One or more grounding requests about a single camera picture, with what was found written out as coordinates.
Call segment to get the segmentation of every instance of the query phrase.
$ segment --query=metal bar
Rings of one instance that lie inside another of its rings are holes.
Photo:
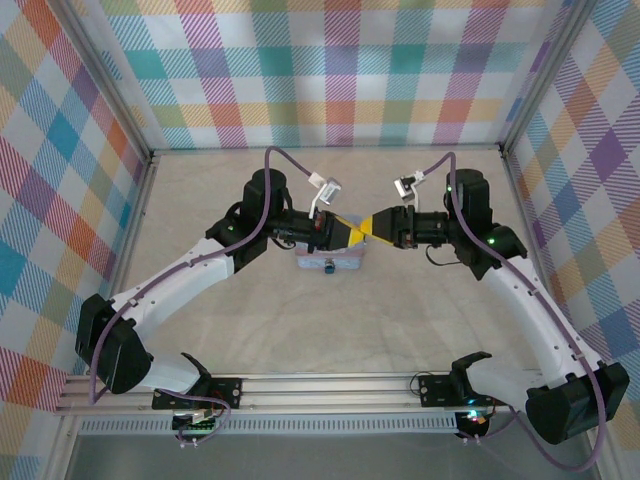
[[[522,60],[520,61],[520,66],[514,72],[511,83],[504,93],[502,105],[498,111],[498,115],[491,125],[491,129],[487,135],[487,140],[493,140],[496,143],[500,141],[500,134],[507,121],[509,112],[518,98],[518,94],[529,75],[531,66],[538,56],[538,52],[544,43],[547,33],[551,29],[554,20],[562,8],[562,3],[563,0],[552,0],[546,2],[546,5],[543,7],[542,16],[536,25],[533,35],[527,43],[527,48],[522,56]]]
[[[234,413],[344,414],[469,411],[459,407],[423,408],[409,391],[413,373],[223,375],[243,378],[242,401]],[[151,410],[153,392],[134,388],[128,393],[106,393],[98,405],[88,404],[89,380],[70,377],[60,399],[59,415],[158,414]]]
[[[138,154],[145,158],[151,158],[151,147],[113,83],[111,74],[102,62],[99,52],[93,45],[73,7],[66,0],[49,0],[49,6],[78,51],[82,63],[91,74],[98,89],[105,97],[107,104],[113,110],[116,119],[122,125],[122,129],[138,151]]]
[[[79,435],[175,435],[172,415],[83,417]],[[351,415],[245,415],[234,412],[222,435],[363,435],[389,433],[456,433],[453,412]]]
[[[266,147],[251,147],[250,150],[264,150]],[[377,146],[377,145],[354,145],[353,147],[295,147],[288,148],[287,150],[311,150],[311,149],[327,149],[330,148],[331,151],[348,151],[353,150],[354,148],[362,148],[362,149],[385,149],[385,150],[393,150],[393,149],[401,149],[403,151],[413,150],[413,151],[426,151],[426,152],[439,152],[439,151],[468,151],[468,150],[495,150],[498,151],[500,149],[498,144],[494,143],[462,143],[462,144],[440,144],[440,145],[407,145],[407,146],[397,146],[397,147],[385,147],[385,146]],[[184,149],[184,150],[154,150],[156,155],[211,155],[216,153],[229,153],[230,149],[220,149],[220,148],[201,148],[201,149]]]
[[[127,233],[125,235],[122,251],[120,252],[120,255],[118,255],[118,259],[116,261],[114,270],[115,274],[111,284],[111,295],[125,289],[127,278],[129,276],[129,265],[131,263],[131,258],[133,257],[135,245],[138,242],[138,236],[140,235],[140,229],[142,228],[147,204],[149,203],[153,183],[158,172],[158,161],[159,158],[154,157],[151,162],[145,165],[142,184],[133,208],[131,221],[127,226]]]
[[[562,26],[560,35],[551,45],[550,53],[540,72],[536,76],[531,91],[525,98],[516,118],[507,133],[504,141],[504,149],[507,153],[511,152],[520,137],[524,134],[529,122],[533,118],[540,102],[544,98],[549,86],[553,83],[564,62],[569,54],[573,43],[578,34],[582,30],[585,22],[591,15],[593,8],[598,0],[584,0],[574,2],[571,12],[567,17],[565,24]]]
[[[538,243],[536,242],[536,237],[533,233],[533,229],[531,224],[527,221],[527,216],[524,208],[524,199],[520,192],[516,188],[516,183],[513,178],[513,173],[511,172],[511,167],[509,166],[509,160],[506,157],[506,152],[501,153],[502,157],[502,166],[504,167],[505,176],[507,177],[507,182],[509,183],[509,188],[511,189],[511,194],[515,199],[516,208],[518,209],[518,213],[520,214],[520,218],[522,218],[522,223],[524,225],[525,237],[529,246],[529,253],[531,254],[531,261],[533,262],[533,266],[538,272],[538,276],[540,277],[544,287],[551,291],[551,283],[549,278],[547,277],[547,272],[542,266],[542,261],[540,260],[541,254],[540,249],[538,248]]]

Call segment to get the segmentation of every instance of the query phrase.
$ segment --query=plaid wall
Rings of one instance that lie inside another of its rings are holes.
[[[631,376],[640,471],[640,0],[601,0],[510,160],[556,299]]]
[[[45,0],[0,11],[0,478],[30,479],[143,163]]]
[[[149,143],[181,149],[495,143],[573,1],[73,3]]]

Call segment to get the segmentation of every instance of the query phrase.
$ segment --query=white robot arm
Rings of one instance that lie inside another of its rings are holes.
[[[260,170],[245,186],[242,202],[234,205],[225,218],[211,227],[184,256],[154,277],[108,301],[99,295],[87,299],[81,310],[76,352],[90,364],[98,350],[98,377],[113,393],[147,386],[162,391],[156,396],[165,406],[164,397],[169,395],[166,390],[211,397],[215,391],[212,377],[196,360],[186,354],[171,357],[151,353],[145,349],[144,341],[200,292],[230,277],[264,253],[270,238],[302,241],[311,251],[348,247],[360,241],[363,234],[403,249],[416,248],[419,244],[434,247],[451,244],[458,259],[470,268],[479,282],[487,284],[509,305],[540,367],[535,371],[517,369],[485,352],[476,352],[453,362],[449,382],[461,404],[477,396],[490,396],[526,411],[545,440],[559,443],[597,424],[594,392],[589,388],[588,372],[584,368],[586,361],[590,371],[595,372],[603,393],[607,419],[613,418],[629,383],[624,368],[617,363],[605,365],[577,335],[544,289],[517,236],[508,227],[493,222],[489,186],[482,174],[475,170],[456,172],[458,201],[465,226],[483,243],[509,259],[509,264],[524,274],[525,281],[470,240],[454,212],[450,187],[445,193],[447,212],[420,213],[414,206],[392,207],[365,220],[356,230],[330,212],[314,209],[310,216],[309,212],[293,210],[286,178],[276,170],[269,171],[272,203],[260,233],[233,252],[216,254],[249,238],[250,232],[262,221],[260,211],[268,192],[265,190],[265,172]],[[413,181],[412,178],[396,183],[399,191],[404,189],[407,193],[407,198],[415,194],[415,178]],[[560,319],[561,325],[577,342],[580,358],[537,296],[552,305],[555,318]],[[105,325],[120,311],[126,311],[123,318],[118,319],[108,332],[103,348],[96,348]],[[193,410],[203,408],[202,402],[183,402],[182,405]]]

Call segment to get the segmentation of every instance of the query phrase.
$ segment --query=purple cable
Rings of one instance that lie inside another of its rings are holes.
[[[267,148],[267,151],[272,150],[274,152],[278,152],[280,155],[282,155],[284,158],[286,158],[287,160],[289,160],[298,170],[300,170],[302,173],[304,173],[307,177],[311,176],[311,172],[309,170],[307,170],[306,168],[304,168],[300,162],[298,162],[295,158],[293,158],[291,155],[289,155],[287,152],[285,152],[284,150],[282,150],[280,147],[276,147],[275,145],[272,145],[270,147]]]
[[[224,426],[224,424],[229,421],[229,417],[231,416],[231,406],[227,402],[219,398],[200,397],[197,395],[185,395],[184,393],[172,392],[171,390],[165,390],[164,388],[159,388],[158,390],[162,393],[166,393],[167,395],[171,395],[176,398],[182,398],[184,400],[194,400],[196,402],[210,402],[210,403],[215,403],[216,405],[222,405],[224,407],[225,415],[224,417],[222,417],[222,420],[220,421],[216,420],[216,427],[213,429],[213,431],[211,431],[210,433],[208,433],[198,441],[187,442],[182,436],[182,431],[184,429],[183,428],[178,429],[178,440],[180,440],[180,447],[182,448],[184,448],[186,445],[193,445],[194,447],[198,447],[203,443],[211,440],[213,436],[220,431],[220,429]]]
[[[186,268],[186,267],[189,267],[189,266],[193,266],[193,265],[198,264],[200,262],[203,262],[205,260],[210,260],[212,258],[216,258],[216,257],[219,257],[221,255],[225,255],[225,254],[227,254],[229,252],[232,252],[233,250],[235,250],[237,248],[240,248],[240,247],[246,245],[247,243],[252,241],[254,238],[256,238],[256,236],[262,230],[262,227],[264,227],[264,224],[267,221],[267,217],[269,216],[269,206],[270,206],[270,203],[271,203],[271,175],[269,174],[269,158],[270,158],[270,155],[271,155],[272,151],[278,152],[280,155],[282,155],[287,160],[289,160],[291,163],[293,163],[305,175],[311,176],[311,173],[306,168],[304,168],[302,165],[300,165],[296,160],[294,160],[287,152],[285,152],[284,150],[282,150],[281,148],[276,147],[276,146],[268,147],[264,152],[264,187],[265,187],[264,207],[262,209],[262,216],[260,217],[260,221],[258,222],[258,225],[256,225],[256,228],[247,237],[243,238],[239,242],[234,243],[233,245],[230,245],[228,247],[225,247],[222,250],[218,250],[218,251],[215,251],[215,252],[210,253],[208,255],[203,255],[201,257],[198,257],[197,259],[195,259],[191,263],[191,265],[188,262],[183,262],[183,263],[174,265],[169,270],[167,270],[163,274],[159,275],[157,278],[154,278],[149,283],[147,283],[143,288],[140,289],[140,291],[138,291],[133,296],[133,298],[131,300],[133,300],[134,302],[137,301],[137,300],[140,300],[142,297],[144,297],[144,294],[147,293],[149,290],[151,290],[153,287],[157,286],[159,283],[163,282],[164,280],[166,280],[167,278],[169,278],[170,276],[172,276],[176,272],[182,270],[183,268]],[[115,313],[115,315],[113,317],[111,317],[111,319],[107,322],[107,324],[105,325],[104,329],[102,330],[102,333],[98,337],[98,341],[96,342],[96,346],[95,346],[95,349],[93,351],[93,356],[91,357],[91,366],[89,368],[89,405],[94,405],[100,399],[100,397],[102,397],[102,395],[104,395],[104,393],[107,391],[107,387],[104,387],[102,390],[100,390],[99,393],[96,394],[98,360],[100,358],[100,352],[102,351],[102,347],[104,346],[104,342],[106,341],[107,336],[109,335],[109,332],[111,331],[113,326],[116,324],[118,319],[120,319],[120,317],[122,317],[122,315],[124,315],[124,313],[131,306],[132,306],[131,302],[125,303]]]
[[[553,323],[556,324],[556,326],[560,330],[560,333],[562,333],[562,336],[564,337],[564,339],[567,341],[571,349],[576,354],[576,357],[579,359],[580,365],[582,365],[582,368],[584,368],[584,371],[587,373],[587,377],[591,381],[591,385],[593,386],[593,391],[596,396],[596,404],[598,408],[598,435],[596,438],[595,445],[593,447],[593,451],[591,452],[591,455],[582,465],[571,466],[571,465],[564,465],[558,462],[555,458],[549,455],[549,453],[540,444],[538,439],[533,435],[533,433],[524,424],[524,422],[522,422],[522,420],[517,417],[517,414],[516,414],[516,421],[520,424],[520,426],[524,428],[524,430],[529,435],[529,438],[531,438],[531,440],[533,441],[533,444],[535,445],[535,447],[542,454],[542,456],[545,459],[547,459],[547,461],[549,461],[552,465],[562,470],[575,472],[575,473],[584,472],[589,468],[591,468],[598,460],[598,457],[600,456],[600,452],[602,451],[602,447],[604,446],[604,441],[605,441],[605,436],[607,431],[606,411],[605,411],[604,398],[602,396],[602,390],[600,389],[600,385],[598,384],[596,376],[593,373],[593,370],[591,369],[589,362],[587,362],[584,359],[584,356],[582,355],[582,351],[580,350],[580,347],[574,340],[573,336],[569,334],[565,326],[562,324],[562,321],[556,314],[553,307],[540,294],[540,292],[537,291],[536,286],[520,270],[518,270],[518,268],[515,265],[509,262],[509,260],[504,258],[502,255],[500,255],[498,252],[493,250],[488,245],[484,244],[478,237],[476,237],[475,234],[471,231],[471,229],[467,225],[467,223],[465,222],[464,217],[462,215],[462,209],[460,208],[460,203],[458,202],[457,184],[456,184],[456,154],[453,152],[448,152],[433,167],[425,170],[425,172],[428,172],[428,173],[433,172],[436,168],[438,168],[448,159],[451,160],[451,164],[450,164],[451,173],[449,175],[449,182],[451,184],[451,203],[453,204],[453,210],[456,213],[456,217],[458,219],[458,222],[460,223],[460,226],[462,227],[462,230],[467,235],[467,237],[469,237],[469,239],[473,243],[475,243],[481,250],[484,250],[486,253],[491,255],[496,260],[499,260],[502,265],[508,268],[522,283],[524,283],[527,286],[529,291],[535,292],[535,297],[538,299],[542,307],[547,311],[547,313],[553,320]]]
[[[440,168],[442,166],[442,164],[444,164],[444,162],[446,162],[447,160],[449,160],[449,154],[453,154],[453,152],[449,152],[447,154],[445,154],[444,157],[442,157],[440,160],[438,160],[436,163],[434,163],[433,165],[431,165],[429,168],[427,168],[425,171],[422,172],[423,175],[427,176],[429,175],[431,172],[437,170],[438,168]]]

